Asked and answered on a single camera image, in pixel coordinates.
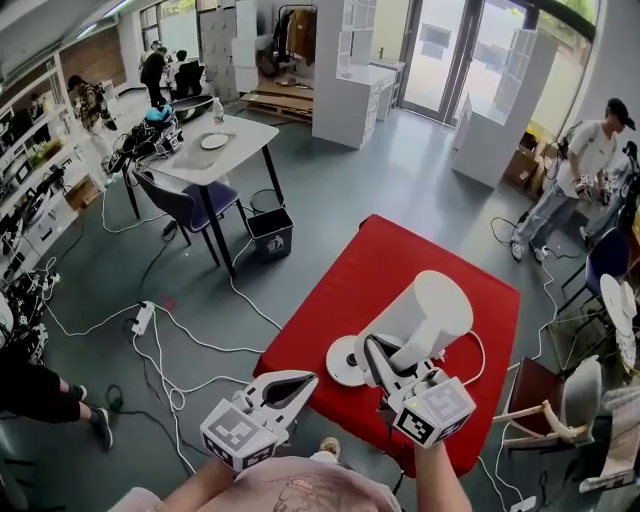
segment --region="white cabinet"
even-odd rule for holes
[[[517,30],[492,101],[467,95],[452,147],[452,169],[496,187],[542,95],[557,43],[545,33]]]
[[[385,120],[396,72],[369,65],[376,0],[318,2],[313,136],[360,148]]]

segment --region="trash bin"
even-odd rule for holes
[[[256,253],[262,263],[284,258],[291,252],[293,221],[287,210],[278,208],[247,219]]]
[[[256,215],[277,210],[278,208],[284,208],[284,204],[278,201],[276,191],[272,188],[259,190],[251,197],[251,209]]]

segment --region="power strip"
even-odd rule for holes
[[[138,336],[144,335],[145,331],[147,330],[147,325],[149,325],[149,320],[151,320],[154,311],[155,306],[151,304],[151,302],[143,302],[142,306],[140,307],[140,311],[138,311],[138,316],[136,317],[135,322],[133,322],[133,327],[131,327],[131,330]]]

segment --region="shoe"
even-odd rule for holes
[[[589,239],[591,238],[591,236],[589,235],[589,232],[583,226],[580,226],[580,237],[582,238],[585,244],[588,244]]]
[[[87,398],[88,392],[87,388],[84,386],[70,385],[69,392],[67,394],[78,400],[78,402],[84,402],[85,398]]]
[[[335,437],[327,437],[320,443],[319,451],[332,453],[338,460],[340,458],[340,443]]]
[[[511,242],[511,255],[516,261],[520,261],[524,256],[524,245],[518,242]]]
[[[545,258],[547,257],[547,246],[544,246],[542,249],[533,249],[533,255],[538,260],[538,263],[544,263]]]
[[[91,426],[96,436],[102,442],[102,447],[105,451],[111,450],[113,446],[113,433],[111,427],[109,427],[109,413],[106,409],[92,408]]]

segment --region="water bottle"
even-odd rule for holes
[[[220,103],[220,98],[213,98],[213,120],[216,126],[224,124],[224,108]]]

